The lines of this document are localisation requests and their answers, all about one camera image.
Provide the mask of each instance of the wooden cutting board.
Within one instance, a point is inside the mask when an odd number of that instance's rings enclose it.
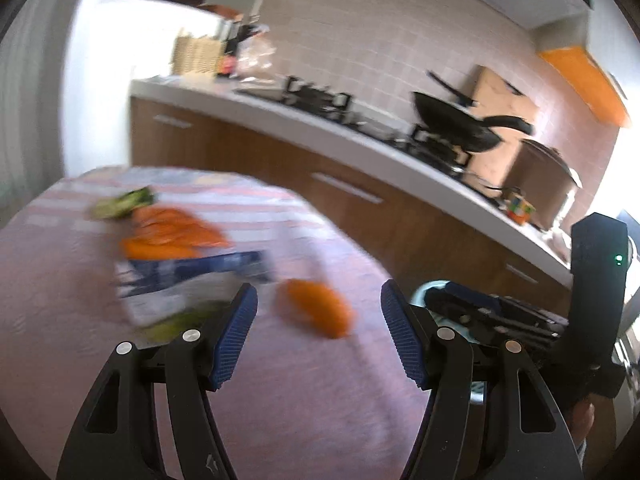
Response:
[[[476,105],[469,112],[478,118],[495,115],[513,115],[521,117],[527,123],[535,124],[538,107],[531,99],[515,91],[493,70],[483,67],[474,89],[473,99]],[[520,139],[526,134],[511,128],[493,128],[502,137],[502,142],[494,149],[484,153],[475,153],[467,170],[475,173],[494,187],[500,187],[509,173],[511,165],[520,150]],[[500,191],[489,190],[482,186],[472,175],[466,174],[463,181],[487,196],[498,196]]]

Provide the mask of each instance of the white countertop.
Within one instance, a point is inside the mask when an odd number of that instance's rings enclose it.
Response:
[[[327,156],[397,187],[468,224],[569,287],[569,267],[532,226],[519,227],[477,193],[431,166],[340,124],[233,92],[209,77],[134,80],[132,96],[241,124]],[[386,122],[405,128],[401,120]]]

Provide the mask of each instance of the striped tablecloth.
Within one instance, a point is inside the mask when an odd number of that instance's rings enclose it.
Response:
[[[385,271],[292,192],[234,174],[117,168],[63,179],[0,232],[0,408],[52,478],[86,393],[117,343],[145,344],[116,298],[127,221],[91,220],[97,199],[150,185],[159,201],[218,224],[238,250],[264,250],[278,280],[328,283],[357,313],[329,340],[282,315],[277,284],[233,378],[210,396],[238,478],[399,478],[427,394],[408,380],[380,311]],[[181,478],[157,388],[167,472]]]

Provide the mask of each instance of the pot lid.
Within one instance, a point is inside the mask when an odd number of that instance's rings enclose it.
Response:
[[[558,164],[562,170],[575,182],[575,185],[578,186],[579,189],[582,189],[582,182],[580,181],[580,176],[573,169],[569,168],[569,165],[564,161],[564,159],[560,156],[558,150],[554,148],[550,148],[545,146],[541,142],[537,142],[533,139],[522,139],[520,142],[526,144],[527,146],[531,146],[534,150],[542,153],[545,156],[548,156],[551,160],[553,160],[556,164]]]

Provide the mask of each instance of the gas stove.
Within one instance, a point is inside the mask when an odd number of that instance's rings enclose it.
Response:
[[[458,160],[464,159],[465,155],[461,157],[460,150],[455,149],[445,139],[429,132],[421,124],[416,124],[411,134],[407,135],[405,132],[354,111],[353,97],[350,94],[331,92],[328,87],[308,84],[295,76],[287,79],[284,88],[242,88],[236,92],[279,103],[332,123],[341,124],[384,142],[453,178],[462,177],[466,161],[469,159],[469,156],[466,156],[465,164],[461,164]]]

